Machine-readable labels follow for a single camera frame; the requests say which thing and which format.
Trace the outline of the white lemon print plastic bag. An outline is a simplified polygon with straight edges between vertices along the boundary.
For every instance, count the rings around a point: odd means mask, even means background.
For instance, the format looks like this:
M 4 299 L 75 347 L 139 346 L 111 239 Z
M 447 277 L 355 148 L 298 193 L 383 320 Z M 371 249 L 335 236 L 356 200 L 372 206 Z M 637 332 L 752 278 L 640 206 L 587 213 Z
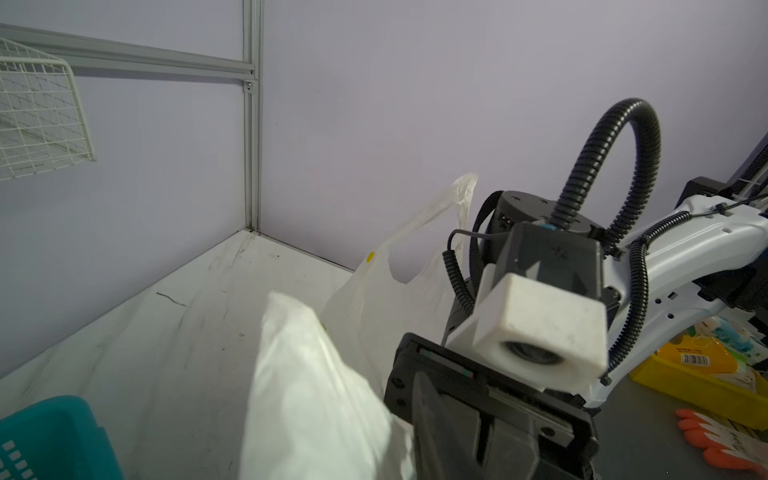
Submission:
M 393 277 L 395 245 L 447 212 L 469 224 L 478 177 L 461 176 L 373 249 L 316 311 L 268 296 L 245 420 L 243 479 L 412 479 L 411 428 L 384 405 L 397 347 L 413 333 L 439 342 L 455 294 L 444 240 L 408 282 Z

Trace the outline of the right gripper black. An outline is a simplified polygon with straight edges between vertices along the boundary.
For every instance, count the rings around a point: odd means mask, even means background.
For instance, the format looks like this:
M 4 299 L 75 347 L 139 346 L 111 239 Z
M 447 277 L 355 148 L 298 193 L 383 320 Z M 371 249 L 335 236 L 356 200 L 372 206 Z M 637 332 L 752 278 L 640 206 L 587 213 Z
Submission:
M 482 205 L 468 231 L 470 271 L 454 250 L 443 258 L 456 296 L 439 342 L 413 333 L 396 350 L 384 401 L 413 427 L 418 479 L 591 479 L 599 444 L 578 393 L 537 390 L 445 345 L 472 314 L 487 266 L 496 264 L 518 223 L 549 225 L 552 201 L 498 191 Z M 599 227 L 577 216 L 567 232 L 596 241 Z M 607 330 L 621 296 L 605 286 Z

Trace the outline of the orange white work glove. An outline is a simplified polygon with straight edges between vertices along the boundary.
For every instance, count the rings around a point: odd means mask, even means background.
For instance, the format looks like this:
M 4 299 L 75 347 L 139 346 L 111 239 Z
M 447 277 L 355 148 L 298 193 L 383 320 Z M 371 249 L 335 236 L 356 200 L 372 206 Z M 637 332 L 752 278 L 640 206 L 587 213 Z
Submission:
M 700 449 L 704 460 L 725 470 L 752 471 L 767 478 L 767 443 L 690 409 L 675 411 L 685 441 Z

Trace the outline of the yellow bin outside cell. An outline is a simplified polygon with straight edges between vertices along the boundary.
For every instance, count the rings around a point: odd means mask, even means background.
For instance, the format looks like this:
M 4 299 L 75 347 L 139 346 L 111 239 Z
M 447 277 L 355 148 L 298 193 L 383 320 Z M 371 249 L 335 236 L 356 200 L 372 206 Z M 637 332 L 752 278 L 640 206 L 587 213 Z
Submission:
M 767 381 L 715 339 L 684 334 L 649 356 L 630 378 L 746 427 L 767 428 Z

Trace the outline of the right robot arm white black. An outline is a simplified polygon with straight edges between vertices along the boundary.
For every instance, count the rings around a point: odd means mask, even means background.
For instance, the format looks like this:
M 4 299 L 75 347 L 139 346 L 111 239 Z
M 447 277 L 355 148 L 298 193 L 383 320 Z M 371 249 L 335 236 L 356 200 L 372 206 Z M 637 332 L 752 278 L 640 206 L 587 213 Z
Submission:
M 633 125 L 628 196 L 606 229 L 577 225 L 619 135 L 588 138 L 550 214 L 495 226 L 505 193 L 490 196 L 469 232 L 472 272 L 443 261 L 461 321 L 433 343 L 404 335 L 385 404 L 414 429 L 421 479 L 589 479 L 598 449 L 592 411 L 674 333 L 698 318 L 666 295 L 738 271 L 767 248 L 767 219 L 751 199 L 693 195 L 640 233 L 632 227 L 655 185 L 661 135 Z

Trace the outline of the teal plastic basket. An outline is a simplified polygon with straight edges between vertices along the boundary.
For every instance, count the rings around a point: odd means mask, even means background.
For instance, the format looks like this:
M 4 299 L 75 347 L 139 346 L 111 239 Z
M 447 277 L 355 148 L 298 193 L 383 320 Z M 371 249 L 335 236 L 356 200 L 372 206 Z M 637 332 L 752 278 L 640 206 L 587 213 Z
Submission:
M 3 479 L 121 479 L 106 430 L 77 396 L 37 402 L 1 419 Z

